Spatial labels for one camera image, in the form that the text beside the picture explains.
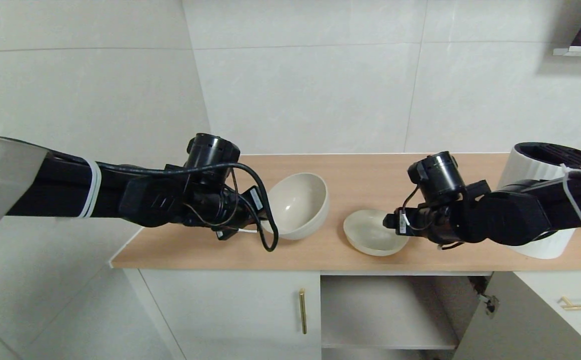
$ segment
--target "wooden countertop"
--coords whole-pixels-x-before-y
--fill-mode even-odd
[[[486,179],[492,189],[508,157],[507,153],[456,153],[466,184]],[[218,241],[208,228],[169,224],[144,228],[111,261],[116,268],[142,269],[267,269],[319,271],[546,271],[581,269],[581,229],[557,259],[539,260],[521,255],[490,240],[439,251],[427,239],[413,237],[398,253],[374,257],[355,250],[342,228],[345,218],[361,209],[393,212],[414,189],[407,168],[422,154],[350,155],[244,155],[240,161],[252,167],[270,190],[294,173],[315,173],[327,183],[331,207],[325,224],[299,241],[279,239],[267,252],[256,234],[239,233]],[[252,180],[237,170],[238,185],[245,191]],[[414,206],[421,195],[411,199]],[[266,232],[270,241],[272,234]]]

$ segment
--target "black cable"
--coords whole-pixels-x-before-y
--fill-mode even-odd
[[[415,196],[415,194],[417,193],[417,191],[419,190],[419,185],[417,185],[416,187],[414,187],[414,190],[411,192],[411,194],[409,194],[409,196],[404,200],[404,203],[402,204],[402,212],[404,212],[404,217],[407,216],[407,203],[409,203],[410,199],[413,198],[413,196]],[[426,230],[428,229],[428,227],[430,225],[432,225],[433,220],[431,219],[429,223],[426,224],[426,226],[419,228],[419,227],[414,227],[412,225],[408,225],[412,230],[416,230],[416,231],[422,231],[422,230]]]
[[[185,207],[188,207],[188,209],[192,210],[193,214],[195,214],[197,216],[197,218],[199,219],[199,221],[201,221],[202,223],[209,225],[209,226],[222,226],[226,223],[228,223],[229,221],[233,220],[233,218],[235,217],[236,212],[238,212],[238,205],[240,205],[240,191],[238,190],[238,180],[235,178],[235,170],[233,168],[230,169],[230,175],[233,177],[233,187],[235,188],[235,204],[233,206],[233,212],[231,212],[230,216],[225,219],[224,221],[220,222],[220,223],[211,223],[210,221],[206,221],[205,219],[202,218],[202,215],[199,214],[199,212],[197,212],[197,210],[195,210],[194,207],[192,207],[190,204],[183,202],[182,204],[185,205]]]
[[[272,244],[270,246],[268,246],[268,244],[266,243],[266,234],[264,233],[264,230],[262,229],[262,221],[259,218],[259,216],[257,216],[255,209],[252,207],[250,202],[244,196],[242,196],[242,194],[239,194],[239,198],[244,202],[245,207],[248,209],[248,212],[250,213],[250,215],[252,216],[252,218],[254,219],[254,221],[257,225],[257,232],[259,233],[259,237],[261,239],[261,244],[263,245],[263,248],[265,248],[266,251],[268,251],[269,253],[271,251],[275,250],[275,248],[277,248],[277,243],[279,241],[279,237],[273,236]]]
[[[86,161],[82,157],[78,157],[75,155],[70,155],[69,153],[63,153],[55,150],[50,150],[55,155],[55,157],[62,158],[65,160],[77,162],[79,164],[85,164]],[[242,164],[240,162],[220,162],[218,164],[211,164],[206,166],[199,166],[193,168],[182,168],[178,170],[159,170],[159,169],[150,169],[150,168],[139,168],[139,167],[132,167],[132,166],[123,166],[123,165],[115,165],[115,164],[108,164],[106,162],[97,162],[97,165],[102,169],[107,169],[110,171],[117,171],[119,173],[126,173],[126,174],[137,174],[137,175],[150,175],[150,176],[181,176],[181,175],[188,175],[194,173],[203,173],[204,171],[216,170],[216,169],[224,169],[224,168],[237,168],[243,170],[251,176],[252,180],[254,180],[255,184],[258,187],[257,193],[261,198],[261,203],[263,205],[263,209],[266,212],[266,217],[268,219],[268,223],[270,223],[270,228],[272,229],[272,246],[268,247],[266,244],[266,240],[263,239],[262,242],[264,247],[267,251],[273,251],[277,246],[277,242],[279,241],[279,230],[277,229],[277,225],[275,224],[275,220],[273,219],[273,212],[271,210],[271,205],[268,201],[268,195],[266,193],[266,187],[262,182],[261,178],[257,173],[250,168],[249,166]]]
[[[451,250],[451,249],[455,249],[455,248],[457,248],[458,246],[461,246],[461,245],[463,245],[463,244],[466,244],[466,243],[460,243],[460,242],[458,241],[458,242],[456,242],[456,243],[454,243],[454,244],[449,244],[448,246],[442,246],[442,245],[440,245],[440,246],[439,246],[439,250]]]

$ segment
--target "white bowl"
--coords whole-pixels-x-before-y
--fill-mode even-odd
[[[388,256],[400,251],[409,236],[397,235],[394,229],[382,225],[387,212],[382,210],[355,211],[343,221],[343,232],[353,248],[364,254]]]
[[[268,191],[268,203],[279,237],[299,240],[315,233],[329,214],[329,189],[323,178],[308,172],[295,173]],[[261,226],[272,233],[268,221]]]

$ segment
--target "cable tie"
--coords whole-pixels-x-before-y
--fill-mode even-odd
[[[102,185],[102,169],[99,168],[97,162],[83,157],[88,166],[91,168],[91,185],[88,190],[88,195],[84,201],[84,207],[82,212],[80,212],[78,218],[86,219],[90,218],[95,209],[95,204],[97,202],[97,196],[99,195],[99,188]]]
[[[572,209],[574,209],[574,212],[577,214],[577,217],[579,217],[579,220],[581,221],[581,210],[579,208],[579,205],[577,205],[577,202],[575,201],[575,198],[573,197],[573,194],[571,194],[570,189],[569,189],[569,173],[571,173],[571,171],[581,171],[581,170],[569,168],[565,164],[560,164],[560,167],[562,168],[562,171],[564,172],[564,177],[562,177],[562,187],[564,188],[564,193],[566,194],[566,197],[570,201],[570,203],[572,205]]]

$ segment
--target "cabinet hinge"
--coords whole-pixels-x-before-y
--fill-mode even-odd
[[[473,285],[473,290],[477,293],[477,298],[482,303],[485,303],[485,314],[490,319],[495,317],[497,309],[499,309],[499,300],[494,295],[486,294],[489,280],[485,276],[469,276],[468,280]]]

